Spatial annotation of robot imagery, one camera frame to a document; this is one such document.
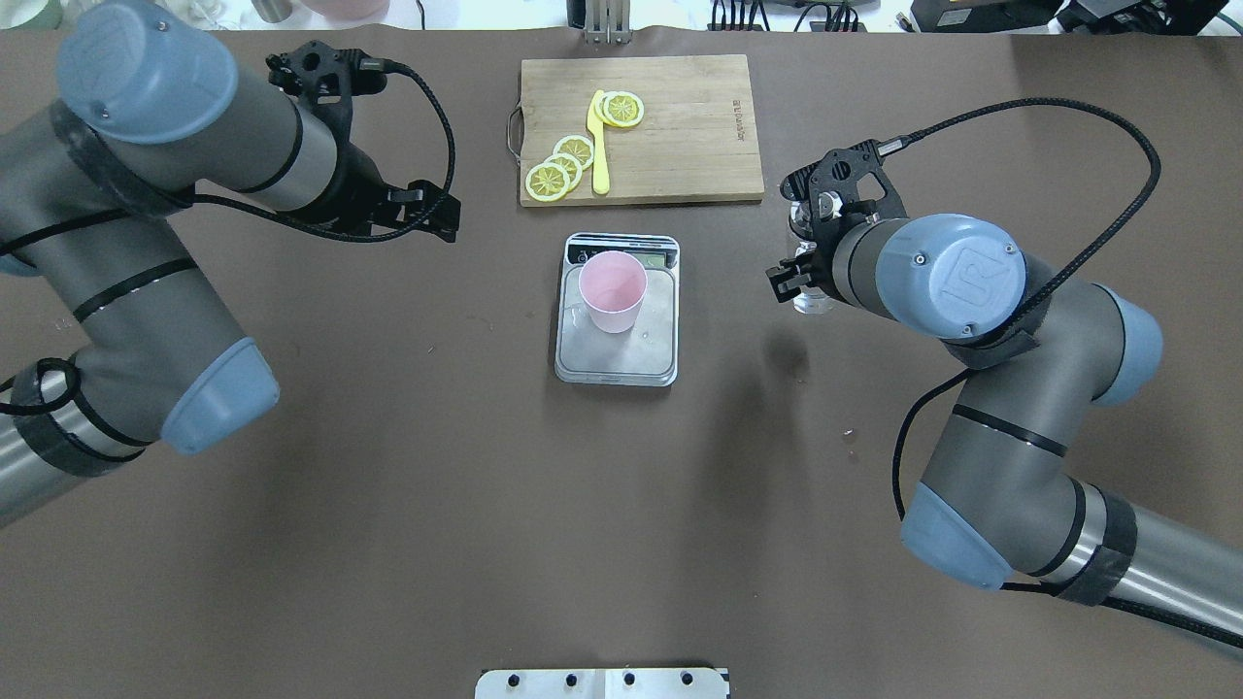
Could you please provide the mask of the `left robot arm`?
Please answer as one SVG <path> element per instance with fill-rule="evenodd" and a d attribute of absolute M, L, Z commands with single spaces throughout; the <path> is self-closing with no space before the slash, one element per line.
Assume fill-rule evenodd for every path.
<path fill-rule="evenodd" d="M 443 184 L 387 184 L 351 138 L 353 101 L 395 58 L 311 41 L 267 77 L 150 1 L 106 1 L 58 46 L 58 95 L 2 136 L 2 271 L 41 276 L 88 345 L 2 383 L 2 522 L 165 442 L 196 454 L 278 400 L 261 350 L 169 218 L 221 205 L 332 243 L 426 231 L 452 243 Z"/>

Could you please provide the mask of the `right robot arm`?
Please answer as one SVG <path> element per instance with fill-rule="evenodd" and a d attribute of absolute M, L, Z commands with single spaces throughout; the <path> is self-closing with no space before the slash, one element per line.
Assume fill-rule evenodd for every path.
<path fill-rule="evenodd" d="M 902 544 L 975 588 L 1112 608 L 1241 650 L 1238 549 L 1064 468 L 1088 412 L 1154 377 L 1154 316 L 1071 280 L 1013 322 L 1052 267 L 981 218 L 907 216 L 883 172 L 897 147 L 828 150 L 786 177 L 800 248 L 767 276 L 781 302 L 825 295 L 936 338 L 962 363 L 924 476 L 897 501 Z"/>

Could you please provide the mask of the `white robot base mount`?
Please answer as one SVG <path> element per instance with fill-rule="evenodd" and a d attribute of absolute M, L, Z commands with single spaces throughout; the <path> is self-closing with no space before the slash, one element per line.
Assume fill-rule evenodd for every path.
<path fill-rule="evenodd" d="M 475 698 L 732 698 L 728 670 L 639 667 L 485 670 Z"/>

